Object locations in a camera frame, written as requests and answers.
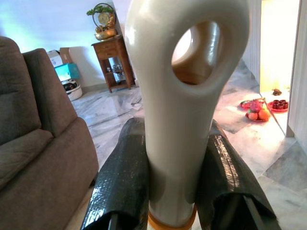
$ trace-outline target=teal box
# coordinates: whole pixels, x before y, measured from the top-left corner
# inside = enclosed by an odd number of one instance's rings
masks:
[[[66,63],[61,66],[57,66],[54,69],[56,70],[60,81],[80,78],[80,72],[77,65],[74,63]]]

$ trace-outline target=cardboard box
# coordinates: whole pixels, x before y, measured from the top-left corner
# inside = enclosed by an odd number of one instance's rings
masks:
[[[68,47],[60,48],[59,51],[51,50],[47,54],[54,68],[66,63],[72,63]]]
[[[61,66],[57,66],[54,69],[56,70],[60,81],[80,78],[79,69],[74,63],[66,63]]]

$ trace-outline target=golden bowl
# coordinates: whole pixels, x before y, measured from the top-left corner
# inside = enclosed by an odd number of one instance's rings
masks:
[[[96,33],[95,37],[98,41],[102,41],[111,37],[114,37],[116,35],[116,29],[110,29],[110,30],[106,30],[100,33]]]

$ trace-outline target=red plate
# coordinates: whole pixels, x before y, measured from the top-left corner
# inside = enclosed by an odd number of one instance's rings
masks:
[[[250,120],[250,121],[255,121],[255,122],[265,122],[265,121],[268,121],[268,119],[267,120]]]
[[[273,102],[268,103],[268,108],[271,111],[276,112],[276,113],[284,113],[284,112],[288,111],[288,108],[286,108],[286,109],[273,109]]]

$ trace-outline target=wooden side table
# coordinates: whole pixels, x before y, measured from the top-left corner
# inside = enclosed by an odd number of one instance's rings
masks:
[[[92,44],[96,52],[101,70],[105,76],[109,91],[116,88],[129,88],[134,84],[133,72],[129,63],[128,54],[122,35]],[[122,70],[116,70],[116,73],[124,73],[126,79],[119,84],[116,83],[114,72],[112,71],[109,58],[119,57]]]

